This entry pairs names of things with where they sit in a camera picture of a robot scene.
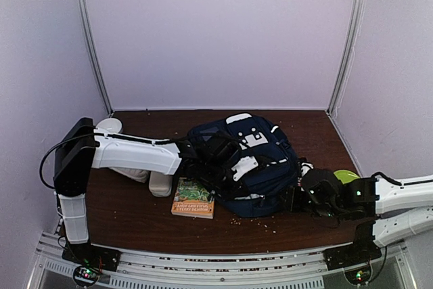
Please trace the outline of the navy blue backpack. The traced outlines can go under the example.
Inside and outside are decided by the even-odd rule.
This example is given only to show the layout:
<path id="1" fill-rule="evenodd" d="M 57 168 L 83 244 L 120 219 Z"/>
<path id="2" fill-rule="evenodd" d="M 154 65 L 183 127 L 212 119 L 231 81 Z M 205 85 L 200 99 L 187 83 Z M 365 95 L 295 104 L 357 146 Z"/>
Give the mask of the navy blue backpack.
<path id="1" fill-rule="evenodd" d="M 266 217 L 280 211 L 280 194 L 298 183 L 298 155 L 286 134 L 268 119 L 240 113 L 196 126 L 187 135 L 226 133 L 238 140 L 242 158 L 254 156 L 258 167 L 240 181 L 244 193 L 232 200 L 212 194 L 227 210 L 242 218 Z"/>

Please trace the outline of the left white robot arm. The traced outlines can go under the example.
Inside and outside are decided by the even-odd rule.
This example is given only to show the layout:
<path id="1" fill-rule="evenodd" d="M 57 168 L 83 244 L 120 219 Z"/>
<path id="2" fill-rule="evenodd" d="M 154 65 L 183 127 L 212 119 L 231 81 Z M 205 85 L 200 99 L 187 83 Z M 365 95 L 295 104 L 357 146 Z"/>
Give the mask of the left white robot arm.
<path id="1" fill-rule="evenodd" d="M 102 254 L 92 245 L 87 223 L 86 193 L 93 169 L 120 174 L 148 171 L 169 178 L 181 167 L 209 184 L 237 185 L 245 174 L 240 142 L 221 131 L 177 139 L 150 139 L 125 135 L 81 118 L 54 147 L 53 187 L 64 220 L 66 246 L 78 262 L 91 265 Z"/>

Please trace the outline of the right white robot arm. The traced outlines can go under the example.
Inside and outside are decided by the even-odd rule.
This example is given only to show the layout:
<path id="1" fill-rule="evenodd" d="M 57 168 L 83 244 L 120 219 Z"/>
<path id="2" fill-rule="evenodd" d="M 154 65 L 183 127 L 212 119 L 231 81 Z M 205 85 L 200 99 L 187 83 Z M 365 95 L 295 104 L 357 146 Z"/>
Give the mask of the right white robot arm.
<path id="1" fill-rule="evenodd" d="M 329 270 L 381 258 L 388 245 L 432 229 L 430 175 L 393 179 L 376 172 L 345 183 L 330 170 L 305 169 L 280 199 L 290 212 L 360 221 L 350 244 L 323 251 Z"/>

